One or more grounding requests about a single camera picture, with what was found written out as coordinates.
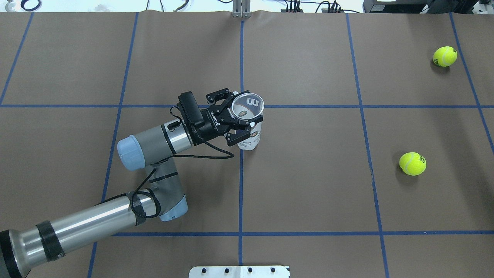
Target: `paper cup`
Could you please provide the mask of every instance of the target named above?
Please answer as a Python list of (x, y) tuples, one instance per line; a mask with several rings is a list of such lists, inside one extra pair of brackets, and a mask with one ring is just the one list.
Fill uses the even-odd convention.
[[(232, 114), (240, 120), (250, 120), (264, 111), (264, 101), (254, 93), (245, 93), (232, 102)], [(253, 150), (261, 139), (261, 123), (255, 124), (250, 129), (250, 138), (237, 145), (243, 150)]]

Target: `wire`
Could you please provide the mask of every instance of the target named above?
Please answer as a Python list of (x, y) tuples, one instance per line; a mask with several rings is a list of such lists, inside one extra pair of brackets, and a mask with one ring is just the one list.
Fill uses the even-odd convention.
[[(142, 217), (142, 218), (154, 218), (158, 215), (160, 215), (160, 212), (161, 212), (161, 205), (160, 205), (160, 202), (158, 201), (158, 199), (156, 198), (156, 196), (154, 194), (151, 194), (149, 192), (145, 192), (145, 191), (139, 191), (139, 189), (142, 188), (142, 186), (149, 180), (149, 178), (156, 172), (157, 168), (154, 168), (150, 173), (149, 175), (141, 182), (141, 184), (139, 185), (139, 187), (137, 187), (135, 189), (135, 191), (132, 193), (132, 195), (130, 196), (130, 209), (132, 210), (132, 212), (139, 216), (139, 217)], [(144, 196), (147, 196), (149, 197), (150, 199), (152, 199), (155, 203), (155, 207), (156, 207), (156, 213), (153, 214), (153, 215), (142, 215), (138, 212), (135, 211), (135, 208), (134, 208), (134, 197), (137, 195), (137, 194), (141, 194), (141, 195), (144, 195)]]
[(316, 11), (315, 11), (315, 12), (317, 12), (317, 11), (319, 10), (319, 7), (320, 7), (322, 4), (324, 4), (324, 3), (328, 3), (328, 10), (329, 10), (329, 8), (330, 8), (330, 6), (331, 6), (331, 3), (330, 3), (329, 1), (322, 1), (321, 3), (319, 3), (319, 6), (317, 6), (317, 9), (316, 9)]
[(338, 8), (339, 4), (336, 3), (336, 1), (333, 2), (333, 4), (331, 5), (331, 8), (328, 9), (328, 12), (334, 12), (335, 10), (341, 8), (341, 6)]
[[(170, 108), (170, 114), (173, 117), (177, 118), (180, 121), (180, 124), (182, 124), (183, 123), (182, 118), (180, 118), (179, 116), (177, 116), (177, 115), (175, 115), (173, 113), (173, 109), (174, 108), (179, 109), (178, 106), (173, 106), (172, 108)], [(167, 158), (164, 158), (164, 159), (162, 159), (162, 160), (160, 160), (160, 161), (158, 161), (156, 163), (152, 163), (151, 166), (153, 166), (153, 165), (159, 165), (159, 164), (161, 164), (163, 162), (166, 162), (168, 159), (170, 159), (172, 157), (191, 157), (191, 158), (207, 158), (207, 159), (228, 159), (228, 158), (235, 157), (235, 155), (232, 154), (231, 152), (226, 151), (224, 149), (220, 149), (217, 146), (212, 145), (211, 143), (209, 143), (206, 140), (204, 140), (204, 138), (201, 137), (201, 135), (197, 132), (197, 130), (196, 130), (196, 128), (194, 126), (191, 126), (191, 128), (192, 128), (192, 131), (194, 132), (194, 135), (199, 138), (199, 140), (201, 141), (201, 143), (204, 143), (207, 146), (209, 146), (210, 148), (213, 148), (213, 149), (215, 149), (215, 150), (217, 150), (219, 152), (222, 152), (224, 154), (228, 154), (228, 156), (207, 156), (207, 155), (192, 155), (192, 154), (174, 154), (174, 155), (169, 156)]]
[[(163, 2), (161, 2), (161, 0), (160, 0), (160, 5), (161, 5), (161, 11), (164, 12), (165, 8), (163, 7)], [(149, 9), (149, 0), (148, 0), (147, 5), (146, 5), (146, 10), (148, 10), (148, 9)]]
[(188, 3), (189, 3), (189, 0), (185, 0), (185, 3), (183, 5), (181, 5), (180, 7), (178, 7), (175, 11), (179, 11), (179, 10), (185, 8), (185, 6), (187, 6)]
[(98, 203), (98, 204), (96, 204), (96, 205), (99, 205), (99, 204), (102, 204), (102, 203), (106, 203), (106, 202), (108, 202), (108, 201), (111, 201), (111, 200), (114, 200), (114, 199), (117, 199), (117, 198), (120, 198), (120, 197), (123, 197), (123, 196), (125, 196), (125, 193), (120, 194), (120, 195), (117, 195), (117, 196), (113, 196), (113, 197), (111, 197), (111, 198), (108, 198), (108, 199), (106, 199), (106, 200), (104, 200), (104, 201), (102, 201), (101, 203)]
[(333, 12), (341, 12), (341, 11), (352, 11), (354, 13), (360, 13), (359, 11), (356, 11), (356, 10), (348, 10), (348, 9), (339, 9), (339, 10), (335, 10)]

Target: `yellow tennis ball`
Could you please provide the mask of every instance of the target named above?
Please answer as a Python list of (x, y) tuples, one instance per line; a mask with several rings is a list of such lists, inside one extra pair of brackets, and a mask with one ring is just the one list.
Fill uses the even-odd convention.
[(416, 152), (407, 152), (400, 158), (401, 169), (410, 176), (422, 174), (426, 166), (425, 158)]
[(440, 67), (451, 66), (458, 57), (458, 53), (451, 46), (443, 46), (434, 52), (434, 64)]

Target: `robotic arm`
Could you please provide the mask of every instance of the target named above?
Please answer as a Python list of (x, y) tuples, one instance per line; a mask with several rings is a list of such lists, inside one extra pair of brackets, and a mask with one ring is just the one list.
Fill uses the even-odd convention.
[(162, 221), (170, 221), (185, 214), (187, 201), (173, 157), (188, 157), (178, 153), (202, 143), (230, 154), (212, 158), (233, 157), (207, 141), (225, 136), (228, 146), (233, 146), (249, 138), (252, 127), (263, 120), (262, 115), (245, 120), (232, 112), (234, 100), (247, 94), (250, 93), (228, 89), (210, 93), (206, 96), (209, 107), (205, 109), (199, 109), (191, 92), (180, 95), (177, 107), (181, 117), (172, 114), (176, 120), (130, 135), (117, 144), (120, 159), (128, 170), (145, 169), (149, 187), (138, 191), (139, 187), (22, 232), (12, 229), (0, 232), (0, 277), (24, 278), (35, 266), (138, 226), (147, 218), (159, 216)]

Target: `silver arm segment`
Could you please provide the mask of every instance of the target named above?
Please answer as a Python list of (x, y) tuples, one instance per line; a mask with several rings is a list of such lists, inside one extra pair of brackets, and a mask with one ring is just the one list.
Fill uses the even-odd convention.
[[(156, 163), (156, 160), (166, 158), (176, 150), (183, 151), (192, 146), (181, 125), (174, 131), (157, 128), (136, 135), (140, 139), (139, 147), (142, 146), (147, 158), (146, 164)], [(160, 146), (161, 156), (150, 151), (151, 144)], [(146, 174), (149, 175), (154, 168), (156, 171), (148, 180), (149, 187), (144, 191), (152, 193), (158, 200), (161, 206), (159, 218), (170, 221), (182, 216), (187, 212), (188, 206), (173, 158), (146, 166)], [(24, 278), (33, 267), (58, 260), (66, 253), (142, 224), (145, 219), (136, 216), (130, 208), (131, 196), (129, 192), (55, 221), (45, 221), (22, 232), (12, 229), (0, 232), (0, 277)], [(140, 214), (156, 214), (155, 202), (148, 196), (136, 194), (134, 204), (138, 205), (136, 210), (138, 208)]]

